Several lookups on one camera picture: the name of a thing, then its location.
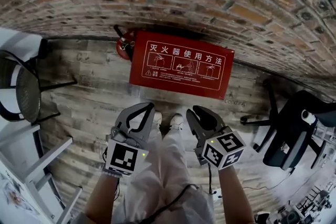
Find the fire extinguisher instruction sign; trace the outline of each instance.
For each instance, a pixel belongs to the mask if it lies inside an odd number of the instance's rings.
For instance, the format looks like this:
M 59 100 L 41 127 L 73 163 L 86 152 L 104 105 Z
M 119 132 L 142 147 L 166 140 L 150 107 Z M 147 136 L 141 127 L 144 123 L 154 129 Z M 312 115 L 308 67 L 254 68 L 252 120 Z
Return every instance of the fire extinguisher instruction sign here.
M 223 99 L 233 55 L 205 42 L 140 31 L 130 83 Z

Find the black chair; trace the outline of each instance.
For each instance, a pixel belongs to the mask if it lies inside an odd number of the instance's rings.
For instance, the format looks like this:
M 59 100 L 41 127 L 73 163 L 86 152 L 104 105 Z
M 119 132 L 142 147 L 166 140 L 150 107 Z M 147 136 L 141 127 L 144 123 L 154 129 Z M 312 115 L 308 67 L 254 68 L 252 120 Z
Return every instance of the black chair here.
M 264 155 L 263 163 L 268 166 L 281 167 L 283 170 L 295 167 L 309 145 L 317 155 L 311 166 L 313 169 L 326 145 L 323 141 L 322 145 L 318 146 L 312 139 L 313 132 L 318 120 L 327 127 L 336 126 L 336 103 L 325 103 L 307 91 L 299 91 L 290 97 L 278 113 L 271 84 L 264 81 L 264 86 L 268 90 L 271 103 L 269 120 L 247 122 L 245 116 L 240 119 L 243 125 L 270 126 L 263 142 L 260 145 L 255 144 L 254 150 L 260 152 L 276 131 Z M 316 117 L 312 124 L 303 120 L 309 113 Z M 288 153 L 282 150 L 285 144 L 289 147 Z
M 16 84 L 12 86 L 12 77 L 17 66 L 20 69 L 17 73 Z M 28 62 L 23 62 L 9 51 L 0 50 L 0 89 L 15 89 L 20 109 L 20 113 L 13 113 L 7 110 L 0 101 L 0 116 L 7 121 L 15 122 L 25 119 L 34 124 L 59 116 L 60 113 L 56 113 L 39 119 L 41 93 L 74 84 L 77 84 L 77 81 L 41 87 L 37 72 Z

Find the sneaker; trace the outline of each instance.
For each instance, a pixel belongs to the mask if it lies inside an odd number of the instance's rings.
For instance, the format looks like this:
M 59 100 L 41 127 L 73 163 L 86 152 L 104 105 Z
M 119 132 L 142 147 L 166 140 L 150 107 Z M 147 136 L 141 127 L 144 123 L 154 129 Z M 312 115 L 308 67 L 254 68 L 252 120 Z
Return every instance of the sneaker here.
M 170 120 L 170 129 L 182 130 L 183 117 L 181 114 L 175 114 Z
M 155 111 L 152 127 L 160 127 L 162 122 L 162 114 L 160 111 Z

